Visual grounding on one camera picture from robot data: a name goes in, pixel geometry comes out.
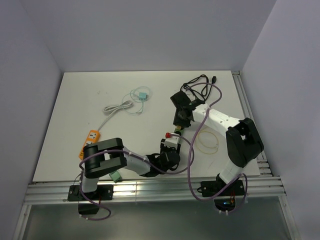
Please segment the green power strip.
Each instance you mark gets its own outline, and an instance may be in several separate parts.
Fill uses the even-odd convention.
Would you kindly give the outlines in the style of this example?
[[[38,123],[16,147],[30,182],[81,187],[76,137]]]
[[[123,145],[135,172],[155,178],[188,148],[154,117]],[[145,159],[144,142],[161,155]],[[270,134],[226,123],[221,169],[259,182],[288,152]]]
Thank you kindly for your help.
[[[185,127],[180,125],[175,125],[173,133],[176,135],[182,136],[184,134],[184,131],[185,131]]]

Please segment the teal charger plug with cable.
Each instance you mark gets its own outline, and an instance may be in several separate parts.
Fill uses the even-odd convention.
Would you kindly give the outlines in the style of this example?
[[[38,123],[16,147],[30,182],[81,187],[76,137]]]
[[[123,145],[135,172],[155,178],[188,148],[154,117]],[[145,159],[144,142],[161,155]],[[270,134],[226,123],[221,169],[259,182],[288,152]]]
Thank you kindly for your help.
[[[121,109],[131,116],[141,115],[147,102],[152,96],[152,91],[147,86],[139,86],[123,96]]]

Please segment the green charger plug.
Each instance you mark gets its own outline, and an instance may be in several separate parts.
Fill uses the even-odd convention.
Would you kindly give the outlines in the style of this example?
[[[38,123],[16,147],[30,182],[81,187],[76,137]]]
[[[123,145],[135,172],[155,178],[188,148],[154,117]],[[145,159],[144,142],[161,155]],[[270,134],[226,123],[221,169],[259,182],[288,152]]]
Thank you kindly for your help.
[[[118,182],[122,181],[122,176],[117,170],[111,172],[109,174],[109,177],[114,183],[118,183]]]

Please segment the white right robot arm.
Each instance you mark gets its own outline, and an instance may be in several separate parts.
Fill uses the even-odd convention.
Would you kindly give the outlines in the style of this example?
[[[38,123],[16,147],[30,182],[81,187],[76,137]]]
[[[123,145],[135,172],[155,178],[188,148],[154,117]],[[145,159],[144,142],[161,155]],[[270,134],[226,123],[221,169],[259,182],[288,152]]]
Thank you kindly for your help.
[[[204,100],[191,100],[183,91],[175,93],[170,100],[176,108],[175,125],[188,128],[191,122],[197,122],[225,137],[229,160],[218,174],[216,189],[222,195],[229,194],[234,188],[232,180],[264,151],[265,147],[254,121],[248,117],[231,117],[213,109]]]

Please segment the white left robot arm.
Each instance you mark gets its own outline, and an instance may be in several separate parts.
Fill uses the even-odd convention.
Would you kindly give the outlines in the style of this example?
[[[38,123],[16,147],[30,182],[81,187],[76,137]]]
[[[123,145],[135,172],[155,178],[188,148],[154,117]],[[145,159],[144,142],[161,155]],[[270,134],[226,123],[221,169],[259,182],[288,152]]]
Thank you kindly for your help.
[[[84,166],[79,194],[91,200],[98,193],[98,181],[101,177],[119,169],[126,169],[144,178],[153,178],[175,171],[180,164],[181,144],[177,137],[173,142],[162,139],[160,153],[139,155],[130,151],[121,138],[116,137],[83,148]]]

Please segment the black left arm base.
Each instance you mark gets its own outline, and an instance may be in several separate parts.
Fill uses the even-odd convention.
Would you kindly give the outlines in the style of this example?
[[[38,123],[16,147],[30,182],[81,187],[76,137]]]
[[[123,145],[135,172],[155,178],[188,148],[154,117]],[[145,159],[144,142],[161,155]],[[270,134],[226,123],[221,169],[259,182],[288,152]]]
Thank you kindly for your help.
[[[113,199],[114,186],[112,184],[97,185],[93,192],[82,193],[79,185],[71,185],[67,196],[68,202],[77,202],[77,209],[80,218],[86,221],[102,221],[111,216],[111,210],[102,205],[103,201]],[[100,209],[107,211],[104,217],[94,217]]]

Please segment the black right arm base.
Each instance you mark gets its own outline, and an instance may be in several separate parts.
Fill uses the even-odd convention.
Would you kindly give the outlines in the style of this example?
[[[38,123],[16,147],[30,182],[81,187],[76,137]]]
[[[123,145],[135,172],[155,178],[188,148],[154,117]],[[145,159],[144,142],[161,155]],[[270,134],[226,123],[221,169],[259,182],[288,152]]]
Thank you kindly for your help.
[[[230,185],[227,185],[222,180],[211,180],[202,181],[200,187],[197,188],[197,192],[204,198],[209,198],[220,194],[213,200],[214,207],[219,214],[225,214],[226,216],[230,213],[235,212],[240,208],[247,200],[248,194],[248,181],[245,183],[241,179],[235,180]]]

